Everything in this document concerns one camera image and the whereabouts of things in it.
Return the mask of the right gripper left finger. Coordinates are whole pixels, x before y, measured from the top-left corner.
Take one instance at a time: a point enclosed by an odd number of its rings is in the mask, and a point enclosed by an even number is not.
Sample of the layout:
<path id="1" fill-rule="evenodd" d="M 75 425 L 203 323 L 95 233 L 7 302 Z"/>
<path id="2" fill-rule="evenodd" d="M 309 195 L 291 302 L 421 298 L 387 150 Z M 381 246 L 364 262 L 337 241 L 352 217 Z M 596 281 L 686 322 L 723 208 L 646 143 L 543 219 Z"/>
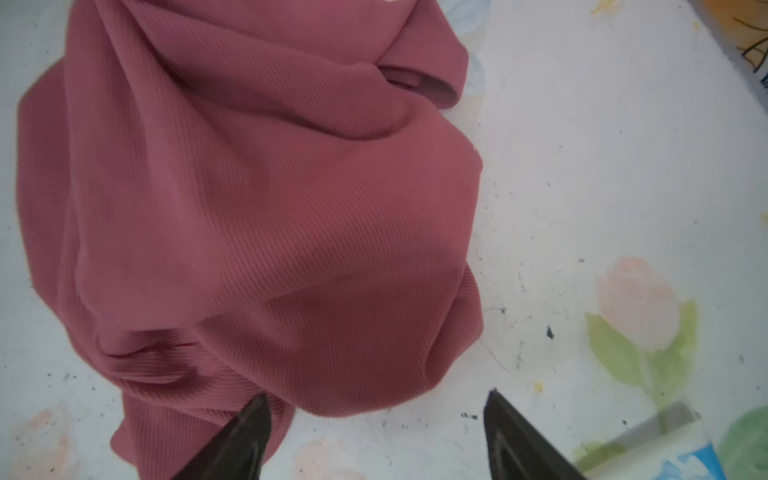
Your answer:
<path id="1" fill-rule="evenodd" d="M 271 435 L 267 396 L 254 397 L 172 480 L 257 480 Z"/>

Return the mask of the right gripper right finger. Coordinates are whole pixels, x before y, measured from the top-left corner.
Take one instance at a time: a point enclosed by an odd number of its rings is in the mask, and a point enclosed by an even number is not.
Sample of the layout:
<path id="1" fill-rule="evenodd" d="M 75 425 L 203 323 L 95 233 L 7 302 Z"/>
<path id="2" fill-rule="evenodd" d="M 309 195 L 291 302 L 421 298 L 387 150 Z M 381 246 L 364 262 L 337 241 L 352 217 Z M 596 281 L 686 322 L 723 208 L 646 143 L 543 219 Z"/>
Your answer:
<path id="1" fill-rule="evenodd" d="M 585 480 L 560 452 L 496 389 L 483 410 L 492 480 Z"/>

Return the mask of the maroon ribbed cloth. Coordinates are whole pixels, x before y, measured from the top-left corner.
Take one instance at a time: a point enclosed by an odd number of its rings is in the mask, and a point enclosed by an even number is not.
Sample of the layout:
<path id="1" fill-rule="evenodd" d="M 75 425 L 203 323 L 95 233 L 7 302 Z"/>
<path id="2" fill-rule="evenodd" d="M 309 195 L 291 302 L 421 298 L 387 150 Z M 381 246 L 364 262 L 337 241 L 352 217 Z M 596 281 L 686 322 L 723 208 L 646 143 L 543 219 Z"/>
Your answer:
<path id="1" fill-rule="evenodd" d="M 434 1 L 77 1 L 18 106 L 34 290 L 169 479 L 253 397 L 434 388 L 483 329 L 481 158 L 444 117 L 468 53 Z"/>

